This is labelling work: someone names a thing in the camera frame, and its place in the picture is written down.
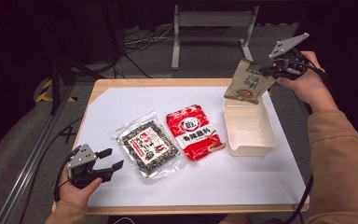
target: hand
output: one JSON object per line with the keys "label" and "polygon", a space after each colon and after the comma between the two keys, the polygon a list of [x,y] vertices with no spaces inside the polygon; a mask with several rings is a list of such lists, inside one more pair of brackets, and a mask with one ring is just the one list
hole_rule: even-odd
{"label": "hand", "polygon": [[60,187],[60,198],[64,202],[74,203],[77,205],[87,205],[87,203],[89,202],[90,195],[103,182],[101,178],[96,178],[85,188],[78,189],[75,186],[73,186],[71,182],[68,180],[69,180],[68,167],[65,166],[65,168],[62,171],[61,179],[60,179],[60,186],[62,183],[64,183]]}
{"label": "hand", "polygon": [[[314,52],[301,51],[301,53],[315,64],[317,68],[322,69]],[[310,105],[313,112],[338,110],[330,91],[324,85],[319,75],[311,69],[308,69],[303,76],[296,80],[278,77],[277,82],[284,87],[292,89],[300,100]]]}

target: white paper box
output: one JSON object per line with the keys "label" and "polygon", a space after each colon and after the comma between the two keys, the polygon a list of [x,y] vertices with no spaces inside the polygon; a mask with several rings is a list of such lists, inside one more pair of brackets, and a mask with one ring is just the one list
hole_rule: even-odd
{"label": "white paper box", "polygon": [[224,112],[232,156],[265,156],[278,145],[263,98],[254,105],[227,99]]}

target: food package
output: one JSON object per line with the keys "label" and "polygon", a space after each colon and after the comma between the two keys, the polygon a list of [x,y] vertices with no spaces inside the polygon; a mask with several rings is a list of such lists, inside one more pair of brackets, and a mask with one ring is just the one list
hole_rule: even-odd
{"label": "food package", "polygon": [[225,98],[258,104],[258,98],[275,83],[273,77],[263,77],[261,66],[247,59],[241,59],[235,70],[231,85],[225,92]]}
{"label": "food package", "polygon": [[113,135],[146,183],[171,175],[187,164],[183,150],[158,123],[157,113],[132,121]]}
{"label": "food package", "polygon": [[185,154],[197,161],[224,148],[201,106],[192,105],[167,115],[167,124]]}

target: metal frame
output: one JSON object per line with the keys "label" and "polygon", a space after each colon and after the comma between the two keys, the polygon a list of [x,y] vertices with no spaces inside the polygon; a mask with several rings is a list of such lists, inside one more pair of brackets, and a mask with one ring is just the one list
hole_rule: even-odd
{"label": "metal frame", "polygon": [[61,102],[63,102],[63,104],[59,104],[57,110],[55,111],[56,113],[49,116],[48,121],[42,133],[40,134],[39,139],[37,140],[30,157],[28,158],[28,161],[22,168],[22,171],[17,178],[16,184],[14,185],[12,191],[7,197],[7,200],[0,212],[0,224],[8,223],[10,221],[11,216],[13,215],[17,205],[20,202],[22,194],[24,193],[32,176],[34,175],[37,164],[42,158],[44,149],[48,143],[47,141],[50,137],[52,128],[54,127],[54,124],[60,116],[66,100],[70,97],[73,88],[74,86],[65,86],[61,98]]}
{"label": "metal frame", "polygon": [[175,5],[173,29],[173,53],[172,70],[179,69],[180,38],[179,28],[181,26],[238,26],[247,27],[247,35],[240,39],[242,52],[245,58],[252,60],[248,48],[252,31],[255,26],[258,6],[252,11],[179,11],[179,6]]}

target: white table surface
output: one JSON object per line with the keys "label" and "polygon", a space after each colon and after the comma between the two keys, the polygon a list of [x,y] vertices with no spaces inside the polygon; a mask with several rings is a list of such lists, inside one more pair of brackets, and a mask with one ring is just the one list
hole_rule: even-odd
{"label": "white table surface", "polygon": [[77,144],[87,143],[94,152],[113,149],[111,156],[97,160],[95,169],[121,160],[124,165],[110,182],[102,183],[91,195],[89,207],[297,204],[305,185],[267,93],[262,97],[278,145],[265,157],[232,157],[225,148],[147,185],[134,173],[128,155],[112,138],[115,130],[152,110],[169,132],[167,114],[198,104],[229,147],[223,112],[226,89],[120,87],[110,88],[96,98],[87,108]]}

